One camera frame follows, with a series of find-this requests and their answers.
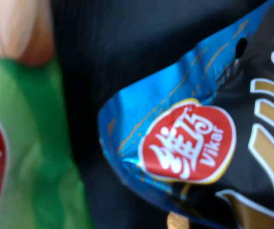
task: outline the chip bag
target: chip bag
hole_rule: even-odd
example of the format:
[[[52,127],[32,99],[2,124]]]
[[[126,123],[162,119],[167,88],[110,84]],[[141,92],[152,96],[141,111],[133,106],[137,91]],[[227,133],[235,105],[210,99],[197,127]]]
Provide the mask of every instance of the chip bag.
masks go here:
[[[56,60],[0,60],[0,229],[89,229]]]
[[[119,91],[98,123],[108,162],[147,201],[274,229],[274,0]]]

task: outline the black fabric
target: black fabric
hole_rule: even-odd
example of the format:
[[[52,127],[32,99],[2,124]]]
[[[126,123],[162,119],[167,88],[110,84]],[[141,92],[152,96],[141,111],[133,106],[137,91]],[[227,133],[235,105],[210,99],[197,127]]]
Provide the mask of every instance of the black fabric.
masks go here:
[[[175,62],[263,2],[53,1],[72,145],[95,228],[165,228],[167,216],[122,186],[104,160],[96,133],[98,109],[119,89]]]

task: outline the black snack bag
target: black snack bag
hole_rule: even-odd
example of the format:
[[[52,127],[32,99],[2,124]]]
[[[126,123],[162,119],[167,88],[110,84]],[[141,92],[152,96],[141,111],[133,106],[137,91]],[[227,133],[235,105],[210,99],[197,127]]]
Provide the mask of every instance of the black snack bag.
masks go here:
[[[125,185],[214,227],[274,228],[273,3],[105,104],[100,141]]]

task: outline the green snack bag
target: green snack bag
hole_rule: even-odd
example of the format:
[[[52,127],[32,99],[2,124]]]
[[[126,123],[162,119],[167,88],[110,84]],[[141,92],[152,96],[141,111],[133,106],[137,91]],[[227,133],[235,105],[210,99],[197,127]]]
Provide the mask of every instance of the green snack bag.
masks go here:
[[[0,60],[0,229],[89,229],[56,60]]]

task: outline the blue foil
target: blue foil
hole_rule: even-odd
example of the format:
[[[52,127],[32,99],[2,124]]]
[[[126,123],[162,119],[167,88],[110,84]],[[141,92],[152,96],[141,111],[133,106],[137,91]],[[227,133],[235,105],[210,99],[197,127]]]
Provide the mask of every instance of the blue foil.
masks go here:
[[[148,202],[187,215],[171,198],[172,186],[155,180],[139,168],[137,147],[152,121],[174,103],[197,98],[211,104],[224,69],[235,59],[241,38],[251,38],[273,6],[269,0],[245,17],[198,43],[175,64],[116,93],[98,115],[103,153],[124,185]],[[194,216],[190,220],[211,227],[221,225]]]

